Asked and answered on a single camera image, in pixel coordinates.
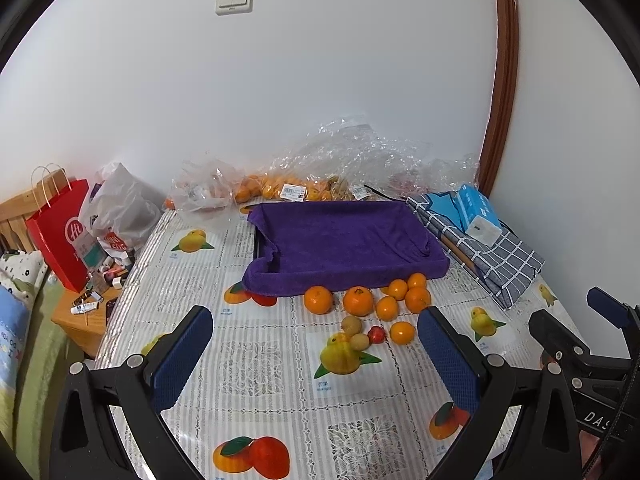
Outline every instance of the brown door trim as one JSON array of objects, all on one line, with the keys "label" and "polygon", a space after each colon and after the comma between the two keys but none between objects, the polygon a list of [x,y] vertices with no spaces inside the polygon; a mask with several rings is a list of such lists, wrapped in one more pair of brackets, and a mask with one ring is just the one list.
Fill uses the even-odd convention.
[{"label": "brown door trim", "polygon": [[495,0],[498,16],[498,41],[495,58],[494,93],[491,111],[480,154],[478,184],[489,196],[498,174],[502,152],[507,141],[513,100],[518,78],[520,27],[518,0]]}]

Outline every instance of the blue gripper pad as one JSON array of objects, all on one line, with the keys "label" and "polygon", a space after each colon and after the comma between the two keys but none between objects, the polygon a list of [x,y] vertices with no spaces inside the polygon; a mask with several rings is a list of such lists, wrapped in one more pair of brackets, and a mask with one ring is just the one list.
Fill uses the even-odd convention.
[{"label": "blue gripper pad", "polygon": [[473,414],[481,397],[478,377],[445,331],[444,323],[450,333],[455,333],[437,307],[425,308],[418,317],[418,338],[455,405]]},{"label": "blue gripper pad", "polygon": [[587,304],[613,326],[624,328],[629,325],[625,306],[597,286],[587,292]]},{"label": "blue gripper pad", "polygon": [[211,313],[201,307],[151,378],[151,407],[156,413],[168,410],[178,400],[212,334]]}]

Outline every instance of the pillow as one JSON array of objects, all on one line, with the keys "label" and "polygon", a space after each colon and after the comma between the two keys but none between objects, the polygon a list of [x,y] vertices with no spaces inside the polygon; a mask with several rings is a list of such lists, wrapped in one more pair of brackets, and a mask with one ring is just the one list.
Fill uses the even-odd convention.
[{"label": "pillow", "polygon": [[3,254],[0,256],[0,285],[31,309],[48,268],[40,251]]},{"label": "pillow", "polygon": [[31,309],[47,266],[40,251],[0,256],[0,431],[14,438],[14,400]]}]

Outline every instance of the purple towel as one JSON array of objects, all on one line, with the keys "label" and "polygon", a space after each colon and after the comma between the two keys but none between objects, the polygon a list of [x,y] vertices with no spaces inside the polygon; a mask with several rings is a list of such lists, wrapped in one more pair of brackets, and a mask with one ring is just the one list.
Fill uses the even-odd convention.
[{"label": "purple towel", "polygon": [[449,269],[436,238],[402,202],[264,203],[248,221],[265,239],[242,283],[264,296],[298,296],[314,285],[375,288]]}]

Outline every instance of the white wall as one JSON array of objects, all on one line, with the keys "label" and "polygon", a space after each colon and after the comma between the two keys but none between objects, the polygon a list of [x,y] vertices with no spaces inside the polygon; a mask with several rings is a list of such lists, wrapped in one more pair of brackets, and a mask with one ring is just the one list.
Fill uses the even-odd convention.
[{"label": "white wall", "polygon": [[545,258],[543,274],[592,351],[626,356],[586,304],[599,286],[640,302],[640,89],[578,0],[520,0],[513,121],[491,199]]},{"label": "white wall", "polygon": [[165,190],[208,150],[268,162],[322,121],[365,113],[434,156],[481,147],[495,0],[56,0],[0,75],[0,200],[57,162],[122,161]]}]

